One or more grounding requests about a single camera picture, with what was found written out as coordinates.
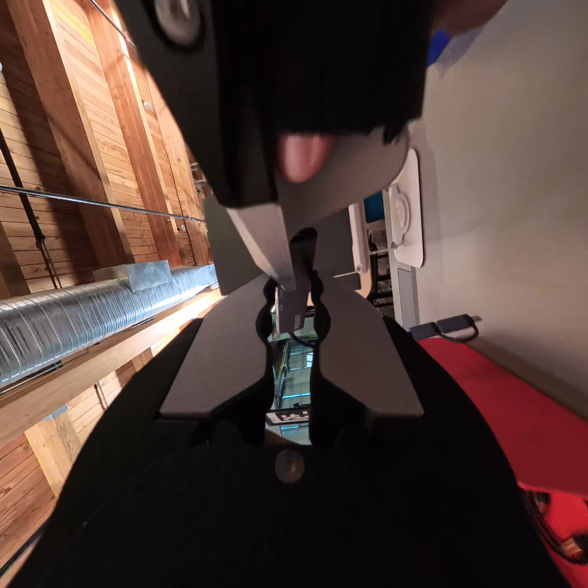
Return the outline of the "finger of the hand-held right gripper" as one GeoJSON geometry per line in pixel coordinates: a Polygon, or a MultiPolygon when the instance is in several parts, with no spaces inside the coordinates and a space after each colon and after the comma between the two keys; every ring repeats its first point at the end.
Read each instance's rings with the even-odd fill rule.
{"type": "Polygon", "coordinates": [[[227,212],[257,267],[283,290],[295,290],[290,242],[279,204],[228,208],[227,212]]]}
{"type": "Polygon", "coordinates": [[[400,173],[408,149],[408,128],[389,144],[383,143],[383,128],[376,128],[368,136],[343,136],[321,170],[305,182],[290,182],[276,171],[288,237],[388,187],[400,173]]]}

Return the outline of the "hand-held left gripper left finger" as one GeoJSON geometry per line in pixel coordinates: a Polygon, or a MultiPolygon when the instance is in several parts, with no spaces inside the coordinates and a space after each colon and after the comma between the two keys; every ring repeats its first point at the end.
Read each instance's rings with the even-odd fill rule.
{"type": "Polygon", "coordinates": [[[232,422],[260,445],[273,402],[268,336],[276,283],[267,276],[224,297],[203,318],[159,413],[167,420],[232,422]]]}

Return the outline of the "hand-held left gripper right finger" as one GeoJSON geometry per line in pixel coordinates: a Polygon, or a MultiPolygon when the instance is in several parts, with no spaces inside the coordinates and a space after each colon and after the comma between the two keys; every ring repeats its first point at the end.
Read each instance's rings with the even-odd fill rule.
{"type": "Polygon", "coordinates": [[[309,434],[333,446],[345,430],[370,434],[424,409],[385,317],[370,301],[325,272],[311,282],[318,334],[311,370],[309,434]]]}

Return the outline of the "grey USB hub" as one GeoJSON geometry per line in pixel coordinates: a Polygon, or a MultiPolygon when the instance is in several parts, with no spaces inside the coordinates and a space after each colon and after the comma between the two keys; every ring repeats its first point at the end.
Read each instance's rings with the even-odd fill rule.
{"type": "MultiPolygon", "coordinates": [[[[296,289],[276,288],[276,329],[289,334],[299,345],[314,349],[313,339],[300,339],[295,334],[303,327],[307,309],[307,296],[311,291],[313,264],[318,232],[314,228],[299,231],[290,241],[290,254],[295,271],[296,289]]],[[[439,337],[449,342],[466,344],[479,337],[476,321],[469,315],[429,322],[409,328],[414,340],[439,337]]]]}

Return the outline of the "grey desk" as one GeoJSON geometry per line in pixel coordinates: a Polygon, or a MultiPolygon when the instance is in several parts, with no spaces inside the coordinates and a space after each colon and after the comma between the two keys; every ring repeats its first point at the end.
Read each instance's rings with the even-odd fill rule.
{"type": "Polygon", "coordinates": [[[587,1],[508,1],[427,74],[419,323],[481,318],[475,350],[587,419],[587,1]]]}

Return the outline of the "person's right hand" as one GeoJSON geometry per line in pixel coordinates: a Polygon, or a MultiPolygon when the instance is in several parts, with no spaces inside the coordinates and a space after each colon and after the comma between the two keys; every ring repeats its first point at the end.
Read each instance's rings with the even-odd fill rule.
{"type": "Polygon", "coordinates": [[[283,134],[276,142],[276,164],[291,183],[303,183],[324,167],[336,143],[333,135],[283,134]]]}

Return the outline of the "white bar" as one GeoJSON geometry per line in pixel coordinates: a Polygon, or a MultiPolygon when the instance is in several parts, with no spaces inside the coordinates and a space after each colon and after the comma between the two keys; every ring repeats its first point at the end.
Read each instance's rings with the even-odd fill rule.
{"type": "Polygon", "coordinates": [[[349,205],[348,212],[355,271],[359,275],[365,275],[370,269],[370,250],[364,202],[359,201],[349,205]]]}

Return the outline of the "white stand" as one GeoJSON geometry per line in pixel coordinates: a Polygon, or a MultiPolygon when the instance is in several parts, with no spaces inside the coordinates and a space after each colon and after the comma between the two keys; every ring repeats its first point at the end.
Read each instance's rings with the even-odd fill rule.
{"type": "Polygon", "coordinates": [[[383,191],[386,243],[395,260],[421,268],[424,263],[419,157],[411,148],[398,177],[383,191]]]}

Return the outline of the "black framed marker sign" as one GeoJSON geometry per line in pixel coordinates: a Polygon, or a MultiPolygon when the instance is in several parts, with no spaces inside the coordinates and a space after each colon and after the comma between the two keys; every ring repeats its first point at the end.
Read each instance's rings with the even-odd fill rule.
{"type": "Polygon", "coordinates": [[[277,409],[266,413],[265,419],[268,426],[280,426],[289,423],[306,423],[311,416],[310,408],[277,409]]]}

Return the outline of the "metal ceiling pipe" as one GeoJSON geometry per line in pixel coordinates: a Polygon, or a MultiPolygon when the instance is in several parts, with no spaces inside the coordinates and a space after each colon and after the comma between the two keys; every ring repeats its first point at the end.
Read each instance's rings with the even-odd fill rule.
{"type": "Polygon", "coordinates": [[[201,219],[198,217],[191,217],[189,215],[175,215],[171,212],[161,212],[158,210],[137,208],[137,207],[128,206],[128,205],[119,205],[119,204],[114,204],[114,203],[109,203],[109,202],[93,201],[93,200],[89,200],[89,199],[85,199],[85,198],[78,198],[75,196],[66,196],[66,195],[61,195],[61,194],[53,194],[53,193],[43,192],[41,190],[26,189],[24,187],[12,187],[9,185],[1,185],[1,193],[3,193],[3,194],[18,194],[18,195],[30,196],[30,197],[38,198],[38,199],[41,198],[41,199],[46,199],[46,200],[76,203],[76,204],[80,204],[80,205],[90,205],[90,206],[107,208],[107,209],[123,210],[126,212],[140,213],[140,214],[151,215],[151,216],[166,217],[166,218],[175,219],[175,220],[183,220],[186,222],[205,224],[204,219],[201,219]]]}

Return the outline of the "red plastic bin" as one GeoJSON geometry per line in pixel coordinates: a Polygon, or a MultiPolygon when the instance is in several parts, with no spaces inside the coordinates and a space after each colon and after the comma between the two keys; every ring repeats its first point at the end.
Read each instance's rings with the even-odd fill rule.
{"type": "MultiPolygon", "coordinates": [[[[486,419],[521,493],[551,494],[547,520],[554,532],[562,539],[587,533],[587,422],[470,346],[441,338],[419,343],[486,419]]],[[[543,544],[571,587],[587,587],[587,566],[543,544]]]]}

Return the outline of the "black ceiling pipe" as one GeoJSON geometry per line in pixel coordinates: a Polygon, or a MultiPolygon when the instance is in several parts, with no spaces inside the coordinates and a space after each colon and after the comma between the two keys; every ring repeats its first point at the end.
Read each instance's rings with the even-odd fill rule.
{"type": "Polygon", "coordinates": [[[18,169],[15,165],[11,151],[9,149],[9,146],[6,142],[5,137],[4,137],[4,133],[2,131],[1,131],[1,153],[4,158],[4,162],[8,168],[8,172],[11,176],[16,193],[19,195],[19,199],[20,199],[21,204],[23,206],[23,209],[25,211],[26,218],[28,220],[28,224],[30,225],[30,227],[33,231],[33,236],[35,239],[36,248],[40,251],[40,253],[42,255],[43,262],[44,262],[45,267],[48,271],[48,274],[49,274],[49,277],[50,277],[51,282],[53,284],[53,287],[55,289],[61,289],[62,282],[61,282],[61,279],[60,279],[60,277],[57,273],[57,270],[55,268],[53,258],[49,252],[48,247],[47,247],[45,234],[43,233],[43,231],[40,228],[38,219],[35,216],[35,213],[33,211],[33,208],[32,208],[31,202],[28,198],[28,195],[24,192],[24,189],[25,189],[24,184],[22,183],[20,174],[19,174],[18,169]]]}

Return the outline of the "silver ventilation duct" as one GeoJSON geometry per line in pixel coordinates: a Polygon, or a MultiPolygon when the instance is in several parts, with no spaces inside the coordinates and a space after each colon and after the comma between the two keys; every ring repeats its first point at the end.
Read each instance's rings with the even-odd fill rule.
{"type": "Polygon", "coordinates": [[[1,387],[101,342],[217,285],[214,265],[114,266],[96,281],[1,301],[1,387]]]}

